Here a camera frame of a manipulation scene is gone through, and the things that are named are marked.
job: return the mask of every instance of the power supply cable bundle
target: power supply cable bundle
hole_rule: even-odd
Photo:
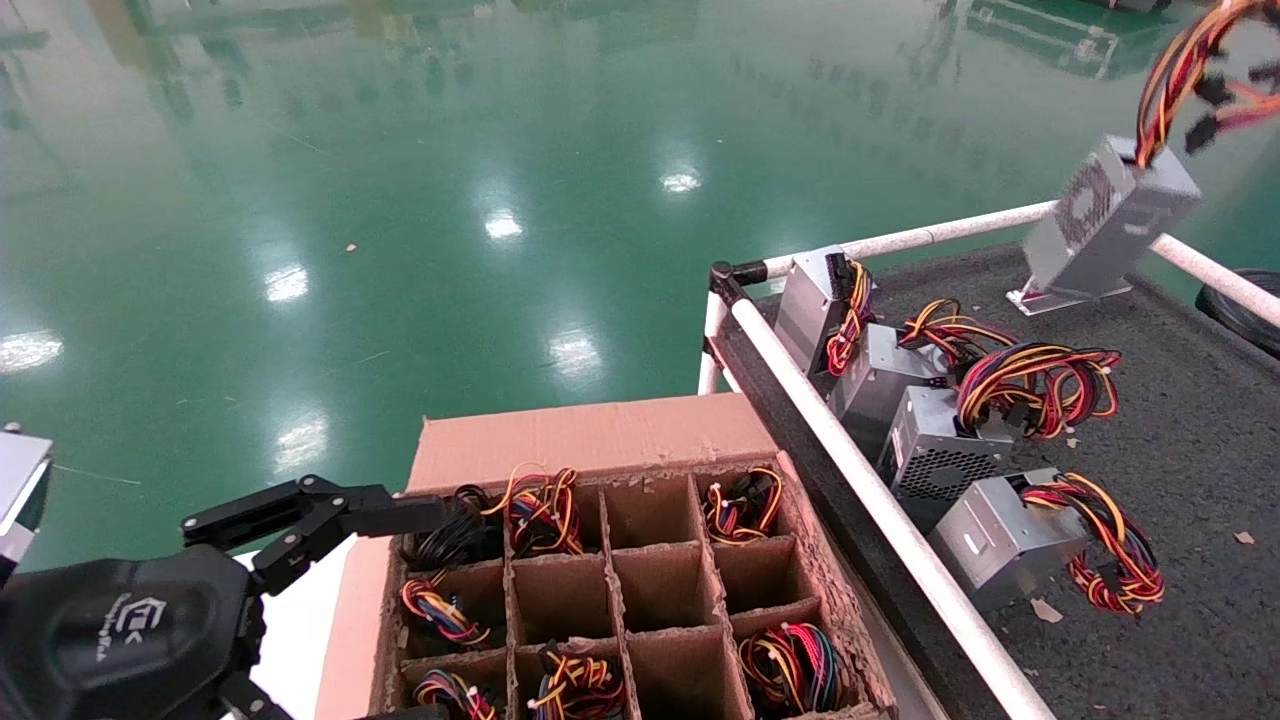
[[[445,670],[428,670],[422,682],[413,689],[413,700],[421,706],[438,705],[456,708],[462,714],[461,720],[498,719],[498,712],[479,688]],[[449,712],[445,717],[454,715]]]
[[[539,652],[543,682],[529,701],[532,720],[608,720],[622,716],[622,673],[609,660],[559,652],[548,643]]]
[[[751,468],[726,491],[719,483],[707,488],[703,514],[716,542],[746,544],[773,533],[782,503],[782,478],[768,468]]]
[[[1075,473],[1062,473],[1052,483],[1023,488],[1020,495],[1030,505],[1074,509],[1115,559],[1094,568],[1085,551],[1068,564],[1071,580],[1091,605],[1140,616],[1148,603],[1164,600],[1165,578],[1146,533],[1097,483]]]
[[[737,646],[760,717],[828,712],[845,694],[844,670],[827,635],[809,623],[769,628]]]
[[[904,329],[899,338],[900,346],[919,347],[931,343],[942,350],[952,370],[963,363],[972,363],[1016,342],[1009,333],[965,315],[960,301],[951,297],[925,305],[919,314],[906,320]]]
[[[582,555],[581,521],[573,500],[577,470],[564,468],[554,475],[545,470],[520,475],[525,465],[529,462],[511,471],[502,500],[484,514],[504,514],[516,557],[557,552]]]
[[[1220,132],[1256,124],[1280,114],[1280,61],[1249,68],[1249,83],[1206,69],[1225,55],[1222,41],[1242,20],[1261,15],[1280,29],[1277,0],[1222,0],[1180,32],[1156,60],[1138,101],[1134,163],[1146,168],[1169,142],[1178,111],[1194,94],[1213,110],[1187,132],[1187,151],[1201,150]]]
[[[838,378],[849,368],[863,328],[876,322],[876,314],[872,313],[872,274],[861,263],[849,260],[844,254],[828,255],[827,266],[835,291],[849,297],[845,319],[827,341],[827,372]]]
[[[436,589],[444,571],[428,580],[415,578],[401,588],[401,601],[413,615],[426,620],[440,637],[462,650],[489,650],[489,628],[481,628],[462,614],[457,598],[445,598]]]
[[[996,410],[1020,424],[1024,437],[1057,437],[1089,418],[1116,413],[1111,368],[1119,361],[1120,352],[1114,350],[1073,350],[1044,342],[992,352],[960,382],[956,423],[973,433]]]
[[[401,538],[401,557],[410,570],[428,573],[502,557],[502,528],[486,510],[489,496],[483,489],[460,487],[439,528]]]

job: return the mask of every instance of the cardboard box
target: cardboard box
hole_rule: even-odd
[[[522,710],[541,678],[538,646],[553,638],[618,662],[630,719],[749,720],[755,715],[736,642],[783,621],[823,628],[847,670],[846,707],[822,717],[896,715],[858,601],[795,469],[744,397],[429,420],[406,492],[447,495],[474,483],[500,493],[511,469],[526,461],[579,470],[575,498],[589,552],[516,560],[508,537],[503,559],[452,571],[449,593],[502,646],[440,655],[447,650],[410,632],[399,605],[410,573],[392,541],[360,541],[339,591],[317,720],[404,707],[430,667],[458,673],[492,688],[498,705]],[[776,537],[712,543],[703,493],[756,465],[785,480]]]

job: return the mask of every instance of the green epoxy floor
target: green epoxy floor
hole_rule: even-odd
[[[32,568],[306,471],[396,487],[424,415],[692,392],[712,260],[1053,197],[1190,14],[191,4],[0,8],[0,420],[61,466]],[[1280,264],[1276,137],[1188,161],[1184,240]]]

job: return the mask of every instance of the silver metal object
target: silver metal object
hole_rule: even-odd
[[[1079,512],[1024,505],[1014,482],[1052,482],[1057,468],[987,478],[969,486],[929,533],[929,544],[978,610],[1030,594],[1084,551]]]
[[[1014,446],[1001,423],[963,434],[956,397],[948,388],[906,388],[881,454],[881,477],[922,533],[932,530],[969,486],[996,475],[998,457],[1007,457]]]
[[[782,347],[810,379],[827,372],[827,341],[849,310],[849,297],[837,297],[831,286],[828,255],[845,251],[838,245],[800,252],[792,258],[773,332]]]
[[[940,348],[899,347],[896,329],[872,323],[863,328],[858,351],[831,391],[827,406],[863,455],[876,459],[884,450],[906,388],[946,383],[946,355]]]
[[[1023,313],[1125,292],[1124,274],[1199,204],[1199,188],[1170,150],[1138,168],[1134,149],[1132,140],[1103,137],[1053,213],[1023,240],[1032,277],[1007,293]]]
[[[45,516],[52,441],[0,433],[0,587],[22,562]]]

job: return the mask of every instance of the power supply fan grille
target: power supply fan grille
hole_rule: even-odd
[[[1094,160],[1071,179],[1071,187],[1059,200],[1053,217],[1066,246],[1079,250],[1111,213],[1115,188],[1102,163]]]
[[[964,482],[946,487],[934,483],[933,473],[945,468],[960,470]],[[955,501],[964,495],[970,484],[995,474],[996,465],[988,455],[931,448],[906,461],[906,469],[902,470],[902,479],[895,487],[895,495],[920,500]]]

